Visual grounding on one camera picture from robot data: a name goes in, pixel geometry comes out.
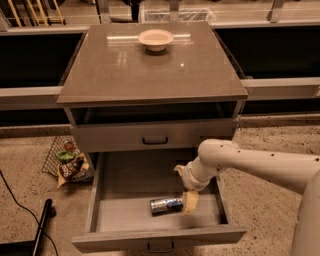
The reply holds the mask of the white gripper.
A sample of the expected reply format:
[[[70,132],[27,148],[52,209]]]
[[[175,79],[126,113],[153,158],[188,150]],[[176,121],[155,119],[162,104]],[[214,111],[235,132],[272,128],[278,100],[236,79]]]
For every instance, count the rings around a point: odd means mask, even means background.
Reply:
[[[182,177],[183,184],[187,190],[183,192],[182,201],[184,215],[190,215],[197,207],[199,193],[208,186],[210,180],[217,176],[217,166],[205,165],[199,157],[190,161],[186,166],[176,165],[174,170]]]

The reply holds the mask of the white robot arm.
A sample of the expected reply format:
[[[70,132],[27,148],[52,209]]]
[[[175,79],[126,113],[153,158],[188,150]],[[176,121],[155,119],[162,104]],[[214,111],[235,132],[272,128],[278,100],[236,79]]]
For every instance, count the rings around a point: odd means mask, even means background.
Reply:
[[[291,256],[320,256],[320,156],[240,148],[228,140],[208,139],[198,156],[175,170],[182,178],[183,213],[191,214],[210,180],[234,168],[302,195]]]

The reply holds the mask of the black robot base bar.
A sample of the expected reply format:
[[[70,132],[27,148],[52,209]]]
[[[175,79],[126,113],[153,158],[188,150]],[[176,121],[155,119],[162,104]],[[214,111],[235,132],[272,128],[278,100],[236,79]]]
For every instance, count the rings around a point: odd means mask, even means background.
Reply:
[[[30,241],[1,244],[0,256],[41,256],[47,224],[49,219],[53,218],[55,215],[56,213],[52,206],[52,200],[47,199],[44,203],[35,238]]]

